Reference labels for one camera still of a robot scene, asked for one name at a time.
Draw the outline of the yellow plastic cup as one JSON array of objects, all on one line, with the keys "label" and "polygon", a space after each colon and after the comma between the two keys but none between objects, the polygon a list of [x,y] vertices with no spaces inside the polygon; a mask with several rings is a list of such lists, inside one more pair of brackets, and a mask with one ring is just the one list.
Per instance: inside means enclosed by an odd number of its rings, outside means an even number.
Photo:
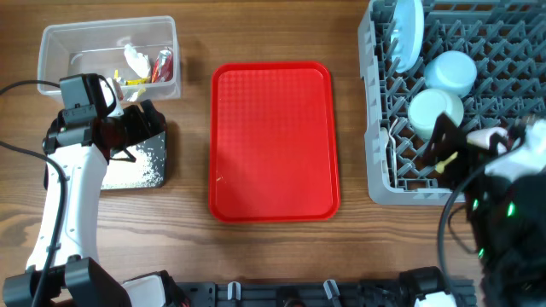
[{"label": "yellow plastic cup", "polygon": [[450,164],[453,160],[457,158],[458,152],[454,152],[449,158],[439,161],[435,165],[435,171],[439,174],[442,174],[448,164]]}]

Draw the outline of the mint green bowl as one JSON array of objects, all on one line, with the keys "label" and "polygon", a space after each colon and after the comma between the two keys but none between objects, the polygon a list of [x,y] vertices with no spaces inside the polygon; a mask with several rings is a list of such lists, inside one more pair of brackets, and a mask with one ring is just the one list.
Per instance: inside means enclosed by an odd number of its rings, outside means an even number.
[{"label": "mint green bowl", "polygon": [[414,132],[423,141],[428,141],[436,120],[442,113],[445,113],[455,125],[459,125],[464,115],[462,100],[446,90],[427,89],[411,100],[408,118]]}]

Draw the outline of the white rice pile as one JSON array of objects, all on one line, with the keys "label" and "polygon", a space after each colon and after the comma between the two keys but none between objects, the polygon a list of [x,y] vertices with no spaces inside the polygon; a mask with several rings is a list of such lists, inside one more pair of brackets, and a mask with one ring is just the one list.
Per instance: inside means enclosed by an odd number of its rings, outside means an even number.
[{"label": "white rice pile", "polygon": [[159,188],[166,180],[166,133],[116,153],[109,161],[102,190]]}]

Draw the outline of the yellow candy wrapper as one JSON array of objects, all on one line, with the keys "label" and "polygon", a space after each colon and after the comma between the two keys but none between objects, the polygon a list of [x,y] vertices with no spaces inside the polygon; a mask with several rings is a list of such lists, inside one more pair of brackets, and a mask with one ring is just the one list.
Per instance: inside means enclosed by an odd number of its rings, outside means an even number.
[{"label": "yellow candy wrapper", "polygon": [[[137,101],[137,99],[146,91],[143,85],[147,84],[150,81],[150,79],[151,79],[150,77],[146,77],[146,78],[125,80],[120,77],[118,70],[115,70],[113,75],[114,87],[116,89],[118,98],[121,101],[128,101],[128,102]],[[139,88],[136,90],[122,89],[123,86],[137,86],[137,85],[139,85]]]}]

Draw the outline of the light blue bowl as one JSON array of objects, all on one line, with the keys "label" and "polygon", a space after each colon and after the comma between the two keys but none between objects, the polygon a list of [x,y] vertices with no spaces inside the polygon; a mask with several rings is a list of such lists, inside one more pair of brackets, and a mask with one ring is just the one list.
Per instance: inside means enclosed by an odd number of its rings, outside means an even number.
[{"label": "light blue bowl", "polygon": [[423,77],[428,89],[447,90],[459,97],[467,96],[477,78],[474,60],[460,51],[446,51],[424,69]]}]

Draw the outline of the white tissue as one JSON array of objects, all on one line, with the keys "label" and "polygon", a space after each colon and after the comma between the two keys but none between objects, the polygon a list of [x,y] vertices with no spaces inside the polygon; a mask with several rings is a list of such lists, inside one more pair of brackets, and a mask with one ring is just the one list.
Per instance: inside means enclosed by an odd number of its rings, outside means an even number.
[{"label": "white tissue", "polygon": [[131,44],[124,47],[124,57],[129,67],[140,78],[148,78],[151,74],[151,65],[148,57],[138,52]]}]

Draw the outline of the red snack wrapper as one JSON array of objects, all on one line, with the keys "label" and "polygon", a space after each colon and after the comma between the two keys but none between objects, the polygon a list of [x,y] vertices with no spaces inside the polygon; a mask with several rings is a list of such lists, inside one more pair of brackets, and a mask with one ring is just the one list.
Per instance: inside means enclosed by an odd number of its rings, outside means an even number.
[{"label": "red snack wrapper", "polygon": [[161,83],[171,79],[173,71],[173,52],[169,48],[161,50],[154,63],[151,82]]}]

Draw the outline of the light blue plate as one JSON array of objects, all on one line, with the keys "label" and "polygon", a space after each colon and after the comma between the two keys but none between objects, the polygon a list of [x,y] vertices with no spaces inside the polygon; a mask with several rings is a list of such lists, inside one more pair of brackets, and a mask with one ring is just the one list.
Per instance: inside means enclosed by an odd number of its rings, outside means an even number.
[{"label": "light blue plate", "polygon": [[419,57],[424,35],[424,8],[421,0],[397,0],[392,21],[394,29],[391,42],[396,38],[397,45],[391,59],[400,59],[396,72],[407,72]]}]

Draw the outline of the white plastic fork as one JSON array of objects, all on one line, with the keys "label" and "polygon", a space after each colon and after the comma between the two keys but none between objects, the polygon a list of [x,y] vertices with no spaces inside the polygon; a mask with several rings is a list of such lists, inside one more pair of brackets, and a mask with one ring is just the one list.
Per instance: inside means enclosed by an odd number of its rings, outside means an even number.
[{"label": "white plastic fork", "polygon": [[391,153],[391,162],[392,162],[392,183],[393,187],[398,187],[398,165],[397,165],[397,145],[396,145],[396,139],[395,134],[397,133],[398,129],[403,129],[405,125],[407,124],[406,118],[397,118],[393,121],[391,124],[389,130],[388,130],[388,136],[392,147],[392,153]]}]

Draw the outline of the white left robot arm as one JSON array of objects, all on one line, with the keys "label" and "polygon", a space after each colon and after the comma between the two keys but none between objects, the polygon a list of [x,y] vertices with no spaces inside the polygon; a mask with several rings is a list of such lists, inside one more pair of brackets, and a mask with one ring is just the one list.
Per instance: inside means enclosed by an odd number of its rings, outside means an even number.
[{"label": "white left robot arm", "polygon": [[164,272],[117,282],[98,263],[96,228],[102,182],[115,152],[157,136],[166,120],[150,100],[124,110],[105,104],[60,111],[44,139],[47,195],[37,243],[22,275],[3,285],[7,306],[52,306],[67,289],[69,306],[167,306]]}]

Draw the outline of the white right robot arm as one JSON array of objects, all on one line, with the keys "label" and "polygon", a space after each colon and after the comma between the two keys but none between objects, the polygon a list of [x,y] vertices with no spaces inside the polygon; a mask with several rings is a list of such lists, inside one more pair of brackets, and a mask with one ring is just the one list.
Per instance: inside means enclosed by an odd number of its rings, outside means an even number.
[{"label": "white right robot arm", "polygon": [[444,236],[461,209],[470,223],[482,266],[481,288],[488,306],[545,304],[545,120],[529,115],[509,129],[465,132],[446,114],[435,121],[423,156],[442,165],[439,181],[452,194],[439,220],[439,265],[430,275],[400,276],[408,306],[467,306],[467,295],[447,270]]}]

